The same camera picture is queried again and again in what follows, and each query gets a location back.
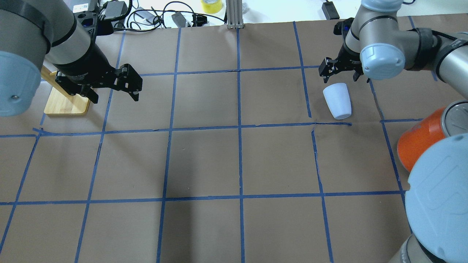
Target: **power adapter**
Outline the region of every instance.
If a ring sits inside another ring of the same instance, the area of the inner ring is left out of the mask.
[[[338,15],[338,11],[335,8],[335,5],[333,2],[325,2],[322,4],[322,11],[325,14],[325,17],[327,20],[332,20],[332,19],[340,19],[340,15]]]

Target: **blue cap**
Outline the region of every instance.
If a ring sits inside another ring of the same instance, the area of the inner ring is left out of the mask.
[[[29,60],[0,51],[0,116],[25,112],[41,82],[39,69]]]
[[[370,44],[362,49],[360,58],[364,74],[374,80],[393,78],[405,68],[405,55],[390,44]]]
[[[392,13],[400,10],[403,0],[361,0],[367,9],[381,13]]]
[[[414,165],[406,214],[419,242],[450,262],[468,259],[468,133],[431,146]]]

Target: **metal bracket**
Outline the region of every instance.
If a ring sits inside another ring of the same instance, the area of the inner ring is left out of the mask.
[[[226,0],[227,28],[244,28],[242,0]]]

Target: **wooden stand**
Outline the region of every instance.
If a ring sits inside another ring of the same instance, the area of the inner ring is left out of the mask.
[[[51,72],[42,66],[41,76],[54,87],[44,109],[47,115],[84,115],[88,111],[89,99],[79,95],[68,95],[61,86],[55,82],[56,72]]]

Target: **plastic cup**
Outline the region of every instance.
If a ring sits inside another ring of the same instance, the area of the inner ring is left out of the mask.
[[[336,83],[326,87],[323,96],[333,118],[342,120],[351,116],[351,99],[346,83]]]

